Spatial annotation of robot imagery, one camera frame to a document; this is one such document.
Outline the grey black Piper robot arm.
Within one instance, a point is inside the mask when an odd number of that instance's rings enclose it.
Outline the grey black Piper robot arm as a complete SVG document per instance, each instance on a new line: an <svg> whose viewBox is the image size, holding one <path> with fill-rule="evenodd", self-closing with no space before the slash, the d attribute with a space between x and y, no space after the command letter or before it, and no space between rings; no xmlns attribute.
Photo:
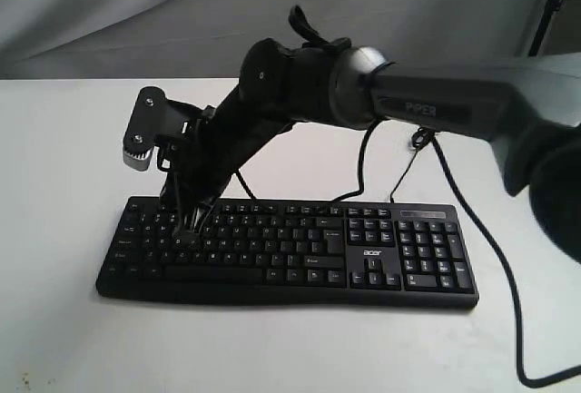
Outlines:
<svg viewBox="0 0 581 393"><path fill-rule="evenodd" d="M298 6L289 21L303 45L254 44L236 87L168 149L163 201L184 216L212 206L233 174L295 123L366 130L397 120L488 142L506 192L528 190L542 231L579 259L579 54L404 65L348 38L323 39Z"/></svg>

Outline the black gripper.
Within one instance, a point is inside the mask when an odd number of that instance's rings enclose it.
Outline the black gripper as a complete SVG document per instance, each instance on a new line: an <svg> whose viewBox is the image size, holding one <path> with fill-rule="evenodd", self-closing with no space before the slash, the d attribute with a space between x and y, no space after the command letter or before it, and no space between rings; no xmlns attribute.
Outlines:
<svg viewBox="0 0 581 393"><path fill-rule="evenodd" d="M254 154L252 113L165 113L156 117L160 202L177 210L176 243L193 243L231 177Z"/></svg>

